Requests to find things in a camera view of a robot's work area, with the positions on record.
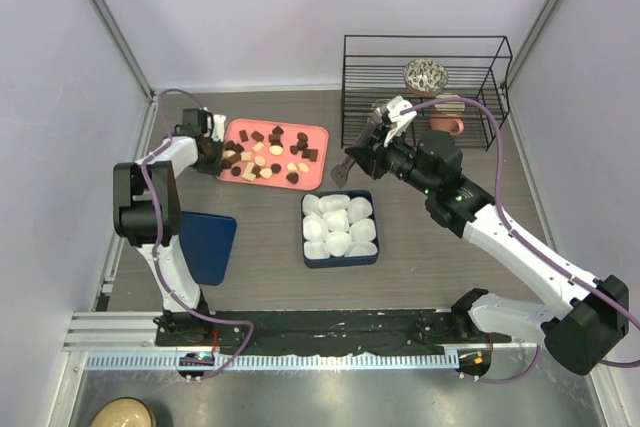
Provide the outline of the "pink plastic tray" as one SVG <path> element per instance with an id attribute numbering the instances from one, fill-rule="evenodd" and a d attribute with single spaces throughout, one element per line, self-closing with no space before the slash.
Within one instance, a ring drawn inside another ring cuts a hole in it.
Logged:
<path id="1" fill-rule="evenodd" d="M 322 183 L 328 146 L 321 126 L 235 119 L 227 127 L 218 179 L 313 191 Z"/>

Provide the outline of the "dark blue box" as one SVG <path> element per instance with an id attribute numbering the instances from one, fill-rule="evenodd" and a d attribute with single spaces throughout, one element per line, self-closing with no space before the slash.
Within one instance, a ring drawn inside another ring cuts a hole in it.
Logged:
<path id="1" fill-rule="evenodd" d="M 303 262 L 310 269 L 369 266 L 380 241 L 367 190 L 306 194 L 300 201 Z"/>

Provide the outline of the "metal tongs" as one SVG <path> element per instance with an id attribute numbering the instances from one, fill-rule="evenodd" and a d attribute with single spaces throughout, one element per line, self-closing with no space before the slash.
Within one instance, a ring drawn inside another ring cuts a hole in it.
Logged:
<path id="1" fill-rule="evenodd" d="M 355 159 L 348 153 L 348 151 L 353 150 L 354 148 L 366 147 L 369 144 L 376 129 L 383 124 L 383 118 L 387 111 L 388 108 L 386 103 L 376 103 L 374 105 L 374 110 L 367 119 L 367 122 L 358 135 L 355 143 L 345 149 L 345 156 L 343 160 L 331 169 L 331 179 L 334 181 L 338 189 L 343 189 L 346 186 L 349 173 L 356 163 Z"/>

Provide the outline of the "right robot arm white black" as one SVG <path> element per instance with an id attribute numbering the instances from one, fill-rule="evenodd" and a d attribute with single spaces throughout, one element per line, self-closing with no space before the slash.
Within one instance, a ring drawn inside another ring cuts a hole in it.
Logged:
<path id="1" fill-rule="evenodd" d="M 427 132 L 416 146 L 371 139 L 346 153 L 371 178 L 392 174 L 423 193 L 436 223 L 498 260 L 540 300 L 513 301 L 475 289 L 451 318 L 457 338 L 472 342 L 501 333 L 542 345 L 577 375 L 608 362 L 629 331 L 627 285 L 614 275 L 597 278 L 525 232 L 496 195 L 463 174 L 463 154 L 450 134 Z"/>

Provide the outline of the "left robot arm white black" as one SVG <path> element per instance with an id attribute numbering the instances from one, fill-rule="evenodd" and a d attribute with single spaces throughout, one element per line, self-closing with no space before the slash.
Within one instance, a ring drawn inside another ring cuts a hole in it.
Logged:
<path id="1" fill-rule="evenodd" d="M 189 168 L 221 171 L 226 123 L 206 108 L 186 109 L 158 147 L 113 169 L 114 230 L 144 258 L 161 292 L 162 313 L 153 319 L 160 346 L 200 346 L 212 336 L 207 302 L 179 240 L 177 177 Z"/>

